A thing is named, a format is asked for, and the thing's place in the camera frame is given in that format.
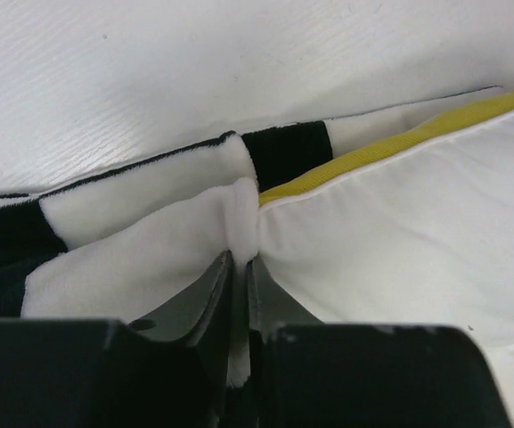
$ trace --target yellow trim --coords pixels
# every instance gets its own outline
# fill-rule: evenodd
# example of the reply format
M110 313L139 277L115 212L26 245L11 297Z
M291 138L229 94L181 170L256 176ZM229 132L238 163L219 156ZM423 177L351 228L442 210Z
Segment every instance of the yellow trim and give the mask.
M344 154L284 185L278 185L261 193L259 197L260 205L309 192L349 171L373 162L382 161L431 138L472 127L512 110L514 110L514 92L471 103L441 114L411 131L384 138L366 147Z

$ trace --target yellow fabric edge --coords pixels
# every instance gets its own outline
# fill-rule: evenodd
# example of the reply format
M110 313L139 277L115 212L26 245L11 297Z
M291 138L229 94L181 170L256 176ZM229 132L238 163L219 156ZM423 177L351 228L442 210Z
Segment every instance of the yellow fabric edge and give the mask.
M259 203L262 206L277 199L309 192L349 171L382 161L431 138L472 127L512 110L514 110L514 92L448 111L411 131L384 138L339 156L284 185L262 192Z

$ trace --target pillow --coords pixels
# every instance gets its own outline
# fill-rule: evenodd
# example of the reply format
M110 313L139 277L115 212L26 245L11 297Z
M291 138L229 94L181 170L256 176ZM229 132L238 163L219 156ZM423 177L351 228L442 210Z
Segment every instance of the pillow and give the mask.
M514 416L514 93L260 196L274 280L325 322L455 325Z

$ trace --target yellow strip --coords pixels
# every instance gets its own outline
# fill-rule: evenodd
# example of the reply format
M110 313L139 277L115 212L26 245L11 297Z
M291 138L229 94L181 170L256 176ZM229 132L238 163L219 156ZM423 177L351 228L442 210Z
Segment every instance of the yellow strip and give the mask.
M376 143L354 150L312 169L284 185L269 189L261 193L260 204L262 206L287 196L309 192L349 171L373 162L382 161L431 138L472 127L512 110L514 110L514 92L449 111L411 131L384 138Z

